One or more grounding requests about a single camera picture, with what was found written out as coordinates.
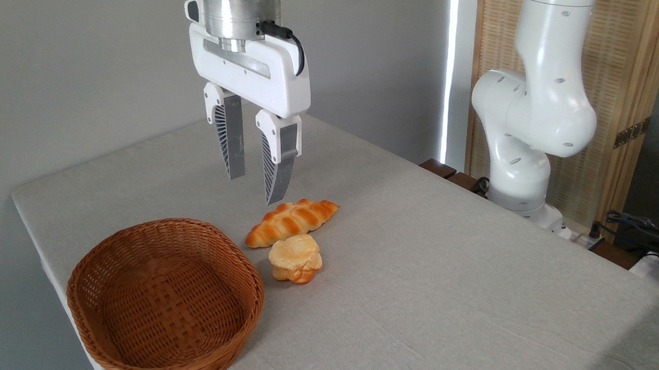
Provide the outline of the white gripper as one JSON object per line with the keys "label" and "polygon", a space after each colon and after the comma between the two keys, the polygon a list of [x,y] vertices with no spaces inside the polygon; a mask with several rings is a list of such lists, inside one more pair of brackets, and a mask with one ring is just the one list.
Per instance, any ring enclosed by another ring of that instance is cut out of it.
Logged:
{"label": "white gripper", "polygon": [[308,68],[296,75],[297,45],[267,36],[247,40],[243,53],[225,51],[199,23],[189,25],[189,37],[194,66],[210,81],[203,88],[206,119],[216,128],[228,177],[246,174],[242,97],[263,108],[256,114],[256,126],[262,134],[266,204],[282,200],[295,157],[302,154],[298,114],[311,105]]}

